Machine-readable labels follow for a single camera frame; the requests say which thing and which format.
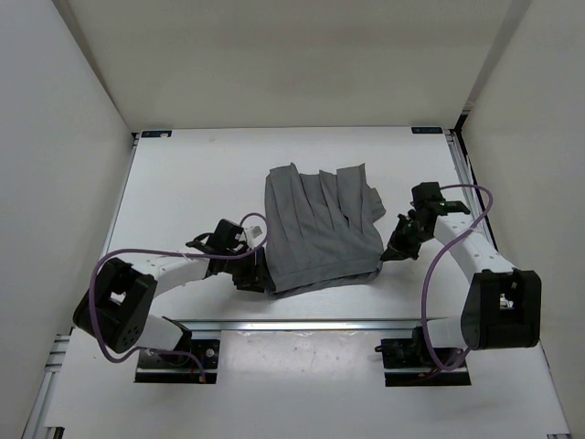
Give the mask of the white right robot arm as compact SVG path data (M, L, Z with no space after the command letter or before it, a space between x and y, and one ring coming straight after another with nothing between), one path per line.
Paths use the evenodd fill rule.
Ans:
M542 283L536 272L520 270L503 257L473 226L471 211L461 201L432 202L399 215L381 260L416 260L423 243L443 245L469 283L459 316L428 321L426 305L431 276L423 280L422 335L410 354L430 366L445 348L485 350L532 348L540 337Z

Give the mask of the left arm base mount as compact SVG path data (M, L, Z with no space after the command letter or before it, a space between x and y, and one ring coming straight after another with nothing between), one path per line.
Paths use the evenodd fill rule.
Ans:
M181 338L175 348L179 354L140 352L134 374L135 383L197 384L217 383L220 354L219 333L193 331L181 324Z

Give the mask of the grey pleated skirt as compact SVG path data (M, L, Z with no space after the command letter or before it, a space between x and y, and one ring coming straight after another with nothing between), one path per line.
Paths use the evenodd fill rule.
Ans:
M365 165L302 174L294 164L265 180L266 243L273 297L365 284L381 272L386 213Z

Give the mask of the blue corner label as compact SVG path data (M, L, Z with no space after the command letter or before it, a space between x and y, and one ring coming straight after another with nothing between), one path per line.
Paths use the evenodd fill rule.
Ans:
M142 138L168 138L172 136L171 130L144 130L141 132Z
M441 127L436 126L412 126L413 134L443 134Z

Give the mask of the aluminium table edge rail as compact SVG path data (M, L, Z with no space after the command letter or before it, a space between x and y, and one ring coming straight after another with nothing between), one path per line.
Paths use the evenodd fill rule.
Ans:
M334 331L334 330L408 330L417 327L418 320L180 320L179 323L194 332L232 331Z

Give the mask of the aluminium left side rail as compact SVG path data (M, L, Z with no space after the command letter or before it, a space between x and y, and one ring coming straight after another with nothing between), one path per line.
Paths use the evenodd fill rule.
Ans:
M122 199L123 199L123 196L124 196L124 192L126 190L126 187L127 187L127 184L128 184L128 180L129 180L129 177L130 177L130 174L131 174L131 171L132 171L133 161L134 161L134 158L135 158L136 149L137 149L137 146L138 146L138 143L139 143L139 139L141 137L141 133L140 132L133 132L132 133L132 136L133 136L133 144L131 146L129 164L126 167L126 169L124 171L124 174L123 174L123 177L122 177L122 183L120 185L120 190L118 192L117 199L116 199L115 204L114 204L114 209L113 209L112 217L111 217L111 220L110 220L110 223L109 223L109 227L107 229L106 236L104 238L104 242L103 242L103 245L102 245L102 248L101 248L101 251L100 251L100 255L98 256L98 259L100 259L102 256L104 256L108 252L108 250L110 249L111 242L112 242L112 235L113 235L113 232L114 232L114 229L115 229L115 226L116 226L116 222L117 222L117 219L118 219L118 216L119 216L119 212L120 212L120 208L121 208L121 205L122 205ZM93 269L94 268L95 268L95 266L93 266L91 268L91 270L90 270L90 277L92 277L92 275L93 275ZM89 278L89 283L88 283L88 288L86 290L86 293L81 298L80 303L75 308L75 311L74 311L74 314L73 314L73 319L72 319L73 326L75 328L80 328L80 326L78 325L78 320L79 320L79 317L81 317L82 314L83 314L83 309L88 305L88 302L89 301L86 300L86 296L89 293L89 289L91 287L91 284L92 284L92 280L91 280L91 278Z

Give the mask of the blue corner label left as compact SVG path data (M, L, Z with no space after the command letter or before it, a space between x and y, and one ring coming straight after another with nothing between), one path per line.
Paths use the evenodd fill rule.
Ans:
M144 130L141 132L142 138L168 138L172 136L171 130Z

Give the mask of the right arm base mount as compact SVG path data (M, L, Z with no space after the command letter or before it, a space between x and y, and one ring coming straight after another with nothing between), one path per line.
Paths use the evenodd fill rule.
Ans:
M420 327L415 327L410 337L382 338L374 350L381 355L388 388L472 385L465 362L458 369L448 371L436 366Z

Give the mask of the blue corner label right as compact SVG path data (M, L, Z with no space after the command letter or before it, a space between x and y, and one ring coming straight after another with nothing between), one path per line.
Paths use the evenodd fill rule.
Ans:
M443 134L441 127L436 126L412 126L413 134Z

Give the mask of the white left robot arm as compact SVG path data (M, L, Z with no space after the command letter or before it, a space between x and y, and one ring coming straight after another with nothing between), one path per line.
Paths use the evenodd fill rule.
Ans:
M106 254L92 272L73 323L98 341L111 362L146 348L158 350L170 365L181 366L192 353L186 329L152 315L152 302L179 286L220 273L230 275L241 291L275 291L262 247L240 243L217 249L192 243L176 252L120 249Z

